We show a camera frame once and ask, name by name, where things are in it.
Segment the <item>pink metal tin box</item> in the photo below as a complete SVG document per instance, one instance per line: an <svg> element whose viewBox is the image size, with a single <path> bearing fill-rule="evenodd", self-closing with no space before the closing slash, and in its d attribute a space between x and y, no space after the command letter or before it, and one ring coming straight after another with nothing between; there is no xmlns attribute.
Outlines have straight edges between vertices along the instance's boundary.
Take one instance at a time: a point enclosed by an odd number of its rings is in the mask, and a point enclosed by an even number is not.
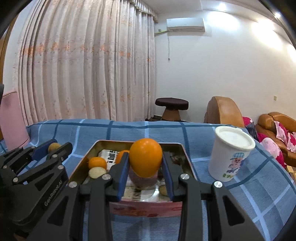
<svg viewBox="0 0 296 241"><path fill-rule="evenodd" d="M118 152L128 150L133 142L98 140L83 156L75 167L69 181L77 184L86 184L90 181L88 176L88 161L95 156L106 159L107 171L114 165ZM175 164L182 167L184 173L196 177L193 165L189 160L185 147L180 143L160 143L163 152L168 152ZM159 193L159 186L165 185L165 180L158 171L156 185L144 189L135 187L128 175L124 196L120 202L110 203L111 213L123 216L136 217L175 217L181 215L182 202L171 202L166 196Z"/></svg>

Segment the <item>large round orange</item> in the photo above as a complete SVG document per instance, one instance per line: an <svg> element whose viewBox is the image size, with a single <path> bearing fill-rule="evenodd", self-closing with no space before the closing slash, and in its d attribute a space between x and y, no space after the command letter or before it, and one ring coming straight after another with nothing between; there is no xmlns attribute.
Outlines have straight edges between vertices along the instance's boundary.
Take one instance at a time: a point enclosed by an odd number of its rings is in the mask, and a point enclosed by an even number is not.
<svg viewBox="0 0 296 241"><path fill-rule="evenodd" d="M119 164L120 161L121 161L121 159L122 159L122 157L123 157L123 155L124 155L125 153L129 153L129 152L130 152L129 150L122 150L122 151L118 152L118 154L117 154L117 156L116 156L115 163L116 163L116 164Z"/></svg>

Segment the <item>brown leather sofa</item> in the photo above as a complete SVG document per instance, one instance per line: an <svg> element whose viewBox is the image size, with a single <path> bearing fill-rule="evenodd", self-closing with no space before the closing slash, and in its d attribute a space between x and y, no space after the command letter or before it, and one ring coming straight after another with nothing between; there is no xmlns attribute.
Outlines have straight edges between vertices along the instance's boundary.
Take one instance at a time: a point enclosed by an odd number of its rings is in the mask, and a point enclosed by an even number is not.
<svg viewBox="0 0 296 241"><path fill-rule="evenodd" d="M255 128L278 145L288 166L295 167L295 119L279 112L262 114Z"/></svg>

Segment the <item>purple beetroot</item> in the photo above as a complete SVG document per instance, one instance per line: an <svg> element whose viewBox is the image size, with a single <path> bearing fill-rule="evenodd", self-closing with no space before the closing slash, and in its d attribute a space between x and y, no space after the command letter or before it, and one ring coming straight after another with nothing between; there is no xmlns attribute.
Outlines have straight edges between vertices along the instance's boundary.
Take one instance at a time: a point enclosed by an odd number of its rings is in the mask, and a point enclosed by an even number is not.
<svg viewBox="0 0 296 241"><path fill-rule="evenodd" d="M142 178L142 177L139 177L133 171L132 167L130 167L129 178L132 181L132 183L135 185L135 187L140 188L140 189L144 189L149 186L156 185L157 180L158 180L158 172L156 172L153 176L151 176L149 178Z"/></svg>

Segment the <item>oval orange citrus fruit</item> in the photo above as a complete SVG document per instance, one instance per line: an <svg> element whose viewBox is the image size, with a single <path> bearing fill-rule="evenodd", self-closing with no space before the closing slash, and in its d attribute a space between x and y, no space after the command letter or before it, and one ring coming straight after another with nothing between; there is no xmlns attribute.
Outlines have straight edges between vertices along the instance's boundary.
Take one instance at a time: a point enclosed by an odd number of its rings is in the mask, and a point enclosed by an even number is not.
<svg viewBox="0 0 296 241"><path fill-rule="evenodd" d="M154 176L160 168L163 150L158 142L151 138L142 138L134 142L129 150L129 163L134 173L142 178Z"/></svg>

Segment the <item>small yellow kumquat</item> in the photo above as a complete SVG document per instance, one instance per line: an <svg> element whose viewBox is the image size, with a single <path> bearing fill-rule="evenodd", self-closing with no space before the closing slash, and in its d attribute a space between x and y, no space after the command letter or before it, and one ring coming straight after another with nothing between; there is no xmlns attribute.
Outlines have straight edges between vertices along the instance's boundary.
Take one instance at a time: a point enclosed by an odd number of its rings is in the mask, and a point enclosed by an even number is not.
<svg viewBox="0 0 296 241"><path fill-rule="evenodd" d="M166 197L168 197L168 193L167 193L166 185L161 185L161 186L159 186L159 193L160 193L160 195L162 195L162 196L166 196Z"/></svg>

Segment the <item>pink cylindrical appliance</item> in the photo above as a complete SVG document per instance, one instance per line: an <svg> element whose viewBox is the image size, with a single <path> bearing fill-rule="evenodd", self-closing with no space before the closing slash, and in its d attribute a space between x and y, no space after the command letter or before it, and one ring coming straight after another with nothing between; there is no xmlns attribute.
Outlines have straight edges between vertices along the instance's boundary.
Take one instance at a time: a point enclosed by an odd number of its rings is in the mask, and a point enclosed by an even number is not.
<svg viewBox="0 0 296 241"><path fill-rule="evenodd" d="M1 131L9 151L24 147L30 141L16 91L4 94L1 100Z"/></svg>

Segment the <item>blue plaid tablecloth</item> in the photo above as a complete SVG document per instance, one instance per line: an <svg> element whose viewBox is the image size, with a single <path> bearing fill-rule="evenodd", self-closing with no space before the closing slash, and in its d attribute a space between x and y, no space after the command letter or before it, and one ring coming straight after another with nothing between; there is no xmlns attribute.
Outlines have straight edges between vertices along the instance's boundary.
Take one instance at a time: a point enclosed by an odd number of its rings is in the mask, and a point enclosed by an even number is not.
<svg viewBox="0 0 296 241"><path fill-rule="evenodd" d="M208 172L215 124L169 121L124 123L110 120L48 120L27 127L31 146L52 138L70 142L73 152L65 161L71 174L98 140L136 141L152 138L159 143L179 143L185 148L199 181L212 183ZM235 177L225 186L252 219L265 240L295 240L295 182L260 143ZM178 217L113 215L114 240L177 240Z"/></svg>

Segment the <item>white air conditioner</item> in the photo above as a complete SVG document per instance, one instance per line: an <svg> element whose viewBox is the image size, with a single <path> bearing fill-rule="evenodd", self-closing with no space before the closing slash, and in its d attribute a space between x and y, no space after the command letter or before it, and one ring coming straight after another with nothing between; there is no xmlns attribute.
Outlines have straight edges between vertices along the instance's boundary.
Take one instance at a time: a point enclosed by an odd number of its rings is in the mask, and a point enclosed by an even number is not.
<svg viewBox="0 0 296 241"><path fill-rule="evenodd" d="M189 31L205 32L203 18L173 18L166 20L166 28L169 32Z"/></svg>

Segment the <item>white paper cup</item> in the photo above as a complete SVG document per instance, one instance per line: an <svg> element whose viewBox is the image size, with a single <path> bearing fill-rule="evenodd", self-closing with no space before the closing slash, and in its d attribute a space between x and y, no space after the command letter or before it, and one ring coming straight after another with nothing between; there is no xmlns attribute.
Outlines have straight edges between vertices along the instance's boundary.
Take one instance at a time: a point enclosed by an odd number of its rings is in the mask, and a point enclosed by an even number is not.
<svg viewBox="0 0 296 241"><path fill-rule="evenodd" d="M242 129L218 126L208 164L209 174L221 182L232 180L254 148L255 140Z"/></svg>

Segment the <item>pink floral curtain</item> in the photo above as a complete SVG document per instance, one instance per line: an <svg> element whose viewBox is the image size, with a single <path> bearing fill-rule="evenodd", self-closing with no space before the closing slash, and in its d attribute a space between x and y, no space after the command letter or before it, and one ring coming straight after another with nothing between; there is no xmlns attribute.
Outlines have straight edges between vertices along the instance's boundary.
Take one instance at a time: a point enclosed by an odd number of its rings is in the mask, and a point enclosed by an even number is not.
<svg viewBox="0 0 296 241"><path fill-rule="evenodd" d="M36 1L13 74L25 124L150 118L157 21L144 1Z"/></svg>

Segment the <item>small orange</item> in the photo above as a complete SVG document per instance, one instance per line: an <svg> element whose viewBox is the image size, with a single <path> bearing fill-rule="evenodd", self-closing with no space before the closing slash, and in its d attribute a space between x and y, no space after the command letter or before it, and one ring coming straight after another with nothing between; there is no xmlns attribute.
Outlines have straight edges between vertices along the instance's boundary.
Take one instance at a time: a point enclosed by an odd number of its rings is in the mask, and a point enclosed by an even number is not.
<svg viewBox="0 0 296 241"><path fill-rule="evenodd" d="M92 169L94 167L101 167L107 169L107 162L102 157L92 157L88 161L88 168Z"/></svg>

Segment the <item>dark round stool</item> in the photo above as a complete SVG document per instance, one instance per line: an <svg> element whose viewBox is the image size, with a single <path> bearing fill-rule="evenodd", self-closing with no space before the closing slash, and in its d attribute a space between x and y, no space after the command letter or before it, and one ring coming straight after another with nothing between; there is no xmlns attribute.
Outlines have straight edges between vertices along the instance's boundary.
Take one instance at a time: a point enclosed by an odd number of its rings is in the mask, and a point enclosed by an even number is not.
<svg viewBox="0 0 296 241"><path fill-rule="evenodd" d="M189 102L173 97L161 97L155 101L156 106L165 107L162 115L163 121L181 121L180 110L188 110Z"/></svg>

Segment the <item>pink floral blanket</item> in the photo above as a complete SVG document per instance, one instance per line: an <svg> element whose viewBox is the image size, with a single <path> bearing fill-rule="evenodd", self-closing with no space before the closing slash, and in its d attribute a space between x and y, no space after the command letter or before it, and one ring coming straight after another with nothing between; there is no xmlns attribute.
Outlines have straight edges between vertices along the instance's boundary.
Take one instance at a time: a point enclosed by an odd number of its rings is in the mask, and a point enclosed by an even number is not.
<svg viewBox="0 0 296 241"><path fill-rule="evenodd" d="M254 124L249 117L243 117L249 134L278 161L283 168L295 167L295 131L290 131L280 122L278 115L264 114Z"/></svg>

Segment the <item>small brown longan fruit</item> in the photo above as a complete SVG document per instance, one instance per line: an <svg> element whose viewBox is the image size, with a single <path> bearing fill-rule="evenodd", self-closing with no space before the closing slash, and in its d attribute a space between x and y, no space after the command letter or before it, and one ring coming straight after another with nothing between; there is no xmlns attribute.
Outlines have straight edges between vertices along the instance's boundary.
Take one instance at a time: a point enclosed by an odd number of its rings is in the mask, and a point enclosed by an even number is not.
<svg viewBox="0 0 296 241"><path fill-rule="evenodd" d="M57 149L59 149L61 145L59 143L51 143L48 147L48 153L51 153Z"/></svg>

